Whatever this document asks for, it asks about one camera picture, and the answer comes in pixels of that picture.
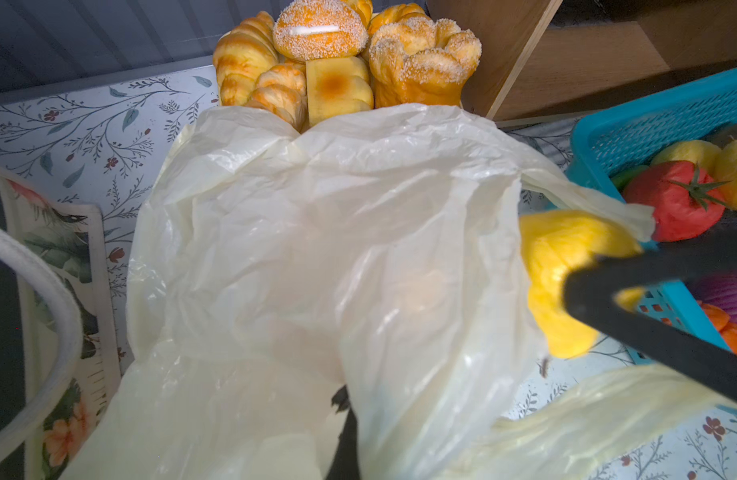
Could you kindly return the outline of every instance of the white rope handle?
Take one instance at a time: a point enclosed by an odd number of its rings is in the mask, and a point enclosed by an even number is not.
[[[0,261],[21,275],[43,297],[54,318],[59,350],[48,378],[24,410],[0,431],[0,462],[15,450],[51,413],[73,377],[80,358],[83,330],[75,299],[38,255],[0,229]]]

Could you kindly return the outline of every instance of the tomato calyx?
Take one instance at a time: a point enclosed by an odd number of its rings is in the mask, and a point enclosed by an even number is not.
[[[716,188],[720,187],[721,185],[728,184],[729,182],[712,182],[710,184],[701,184],[700,183],[700,168],[698,166],[694,166],[694,177],[691,179],[690,183],[685,184],[683,182],[677,182],[675,180],[668,180],[671,184],[677,185],[678,187],[685,188],[687,192],[689,192],[689,196],[692,200],[697,202],[702,208],[707,211],[707,202],[712,202],[714,204],[719,204],[722,206],[725,206],[728,208],[729,206],[726,205],[726,202],[723,200],[720,200],[716,197],[713,197],[709,194],[711,190],[715,190]]]

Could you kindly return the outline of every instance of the green vegetable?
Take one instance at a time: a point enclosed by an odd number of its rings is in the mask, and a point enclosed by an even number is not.
[[[613,186],[616,187],[617,190],[622,191],[624,190],[624,187],[626,187],[627,184],[630,183],[630,180],[642,174],[648,169],[648,165],[637,165],[635,167],[630,167],[627,170],[621,171],[618,174],[614,175],[611,178],[611,183],[613,183]]]

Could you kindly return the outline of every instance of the yellow vegetable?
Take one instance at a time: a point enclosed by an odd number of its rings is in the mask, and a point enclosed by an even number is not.
[[[718,187],[732,210],[737,210],[737,140],[728,144],[716,159],[712,173],[715,181],[728,181]]]
[[[626,257],[639,254],[641,245],[622,227],[577,210],[552,210],[520,218],[521,254],[531,287],[528,307],[545,332],[550,353],[570,358],[587,352],[598,331],[573,319],[563,305],[566,276],[594,264],[597,255]],[[616,302],[632,309],[643,289],[628,289]]]
[[[692,164],[697,164],[706,171],[710,171],[719,154],[720,148],[709,141],[679,141],[658,153],[651,164],[658,165],[669,161],[688,160]]]

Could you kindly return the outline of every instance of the bread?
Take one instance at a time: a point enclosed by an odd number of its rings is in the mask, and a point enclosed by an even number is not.
[[[251,92],[246,106],[269,110],[295,129],[301,130],[307,117],[307,82],[304,72],[292,62],[275,65],[259,75],[256,88]]]
[[[344,3],[355,10],[363,21],[363,26],[368,27],[371,21],[371,16],[374,13],[374,4],[371,0],[342,0]]]
[[[413,16],[376,30],[368,47],[376,108],[403,103],[459,105],[481,42],[456,22]]]
[[[272,43],[272,17],[260,12],[220,38],[213,63],[222,105],[243,105],[262,72],[278,63]]]
[[[368,23],[368,36],[371,37],[379,27],[389,23],[398,23],[404,21],[406,18],[411,17],[425,17],[429,18],[422,8],[415,4],[401,4],[387,7],[371,19]]]
[[[369,40],[361,15],[342,0],[295,0],[281,12],[272,38],[278,52],[300,62],[350,57]]]
[[[369,70],[357,57],[307,62],[307,92],[311,125],[374,107]]]

